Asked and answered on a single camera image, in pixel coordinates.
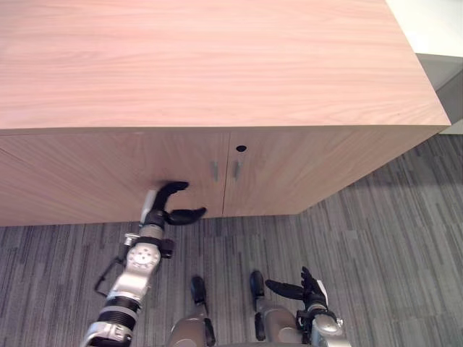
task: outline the wood grain surface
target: wood grain surface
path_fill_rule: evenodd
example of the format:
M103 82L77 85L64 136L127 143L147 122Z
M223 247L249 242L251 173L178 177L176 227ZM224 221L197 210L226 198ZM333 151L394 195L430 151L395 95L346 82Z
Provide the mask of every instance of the wood grain surface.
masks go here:
M168 208L221 216L228 140L178 131L0 137L0 225L139 220L148 190L173 180L190 187Z
M0 0L0 132L448 120L384 0Z
M232 132L224 215L299 213L436 131L435 127L312 127ZM238 152L238 145L247 150Z

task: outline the floor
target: floor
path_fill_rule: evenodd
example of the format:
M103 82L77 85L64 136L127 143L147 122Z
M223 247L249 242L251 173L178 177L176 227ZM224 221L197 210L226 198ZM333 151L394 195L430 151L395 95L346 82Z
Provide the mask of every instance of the floor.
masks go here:
M0 228L0 346L77 346L103 305L95 279L136 230ZM255 341L250 272L298 283L302 265L323 280L353 346L463 346L463 137L436 136L300 215L167 234L177 250L153 281L136 347L165 343L192 307L194 274L205 278L218 342Z

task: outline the cabinet top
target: cabinet top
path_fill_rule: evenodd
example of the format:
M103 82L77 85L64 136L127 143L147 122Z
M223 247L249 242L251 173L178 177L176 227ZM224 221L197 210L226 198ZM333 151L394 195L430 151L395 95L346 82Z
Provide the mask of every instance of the cabinet top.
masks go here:
M0 0L0 132L449 124L384 0Z

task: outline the gray carpet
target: gray carpet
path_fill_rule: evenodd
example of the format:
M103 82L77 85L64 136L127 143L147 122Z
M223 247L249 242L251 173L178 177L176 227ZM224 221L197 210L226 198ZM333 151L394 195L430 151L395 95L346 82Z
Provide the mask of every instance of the gray carpet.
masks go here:
M95 279L136 230L0 228L0 346L77 346L104 302ZM298 283L302 265L353 346L463 346L463 137L434 137L300 215L202 220L167 236L178 248L153 281L136 347L165 343L192 307L194 274L218 342L255 341L250 272Z

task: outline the cabinet handle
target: cabinet handle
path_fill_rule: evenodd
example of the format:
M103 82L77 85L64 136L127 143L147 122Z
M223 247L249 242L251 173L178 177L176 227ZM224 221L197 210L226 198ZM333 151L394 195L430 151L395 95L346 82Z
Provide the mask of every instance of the cabinet handle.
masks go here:
M215 182L218 182L218 163L216 161L211 161L212 168L212 177Z
M233 177L234 177L235 181L238 181L239 174L241 173L241 167L242 166L243 166L243 163L241 163L241 162L239 162L237 160L237 162L235 163L235 166L234 166L234 173L233 173Z

